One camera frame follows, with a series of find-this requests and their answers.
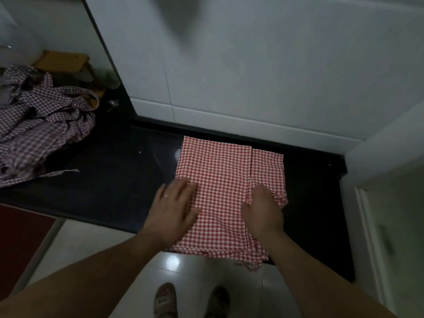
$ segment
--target right hand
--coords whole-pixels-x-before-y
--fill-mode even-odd
[[[282,234],[283,212],[275,202],[272,193],[263,185],[257,185],[252,192],[252,203],[244,202],[241,213],[247,229],[266,249],[268,241]]]

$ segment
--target checkered fabric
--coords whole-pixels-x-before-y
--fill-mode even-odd
[[[281,207],[287,203],[282,155],[185,137],[176,177],[187,177],[198,184],[188,209],[201,208],[202,212],[170,251],[237,259],[253,265],[268,259],[246,229],[240,207],[251,200],[252,188],[257,184],[271,189]]]
[[[49,154],[86,137],[96,108],[86,97],[99,100],[87,89],[54,87],[49,73],[28,66],[11,66],[0,81],[0,187],[6,187],[43,174]]]

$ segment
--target white tile floor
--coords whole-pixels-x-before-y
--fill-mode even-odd
[[[118,244],[132,234],[67,220],[46,252],[29,283],[91,254]],[[228,259],[211,259],[161,252],[141,271],[111,317],[153,317],[157,288],[172,282],[177,290],[178,315],[202,318],[211,291],[227,288],[229,317],[301,317],[278,270],[263,265],[248,272]]]

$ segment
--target fabric pile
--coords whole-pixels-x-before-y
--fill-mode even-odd
[[[99,99],[84,88],[54,87],[51,74],[29,66],[11,66],[0,83],[0,187],[6,187],[44,174],[49,154],[86,137]]]
[[[252,189],[258,184],[272,191],[280,207],[287,204],[283,155],[186,136],[176,177],[198,184],[189,209],[201,208],[202,212],[171,251],[237,259],[252,268],[268,259],[245,227],[240,207],[244,201],[251,202]]]

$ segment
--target sandal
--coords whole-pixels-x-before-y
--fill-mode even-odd
[[[221,286],[216,287],[209,298],[205,318],[226,318],[230,309],[230,295]]]
[[[178,318],[177,294],[172,283],[167,282],[156,291],[153,315],[155,318]]]

